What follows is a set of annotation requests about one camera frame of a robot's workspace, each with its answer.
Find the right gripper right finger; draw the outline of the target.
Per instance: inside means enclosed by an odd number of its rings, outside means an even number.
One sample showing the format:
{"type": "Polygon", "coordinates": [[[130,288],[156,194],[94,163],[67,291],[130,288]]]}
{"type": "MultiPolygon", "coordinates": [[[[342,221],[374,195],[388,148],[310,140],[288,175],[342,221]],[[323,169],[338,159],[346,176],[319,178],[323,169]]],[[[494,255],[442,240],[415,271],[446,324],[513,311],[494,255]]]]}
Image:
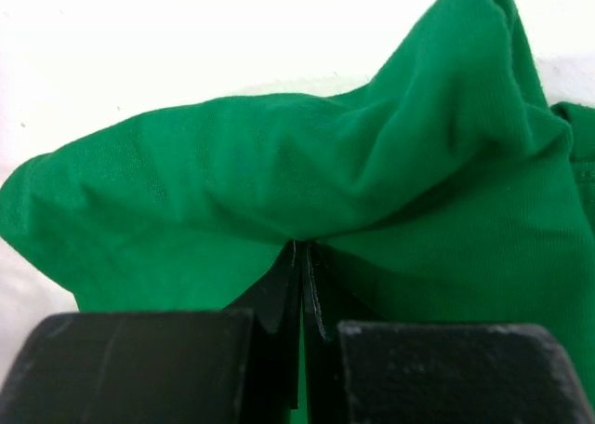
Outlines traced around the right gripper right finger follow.
{"type": "Polygon", "coordinates": [[[565,348],[533,324],[404,324],[302,260],[311,423],[590,423],[565,348]]]}

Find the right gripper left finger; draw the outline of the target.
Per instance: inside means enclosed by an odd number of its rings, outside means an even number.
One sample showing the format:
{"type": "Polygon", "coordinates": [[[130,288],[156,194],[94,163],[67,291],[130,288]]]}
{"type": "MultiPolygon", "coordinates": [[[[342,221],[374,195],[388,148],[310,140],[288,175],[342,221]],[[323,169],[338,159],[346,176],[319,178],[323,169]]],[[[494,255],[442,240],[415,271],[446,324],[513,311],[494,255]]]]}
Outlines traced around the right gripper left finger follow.
{"type": "Polygon", "coordinates": [[[219,311],[61,313],[25,340],[5,423],[286,423],[298,406],[298,243],[219,311]]]}

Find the green t shirt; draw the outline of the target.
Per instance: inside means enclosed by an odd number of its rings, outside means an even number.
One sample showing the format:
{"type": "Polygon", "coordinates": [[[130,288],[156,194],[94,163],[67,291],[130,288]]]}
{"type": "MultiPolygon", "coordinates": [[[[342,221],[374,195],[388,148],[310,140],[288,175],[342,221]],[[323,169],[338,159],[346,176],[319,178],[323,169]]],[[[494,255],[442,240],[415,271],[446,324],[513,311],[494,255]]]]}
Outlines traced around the green t shirt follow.
{"type": "MultiPolygon", "coordinates": [[[[594,411],[594,77],[535,63],[513,0],[437,0],[350,92],[233,96],[34,157],[1,236],[78,309],[219,311],[283,248],[404,324],[533,324],[594,411]]],[[[308,420],[303,285],[297,408],[308,420]]]]}

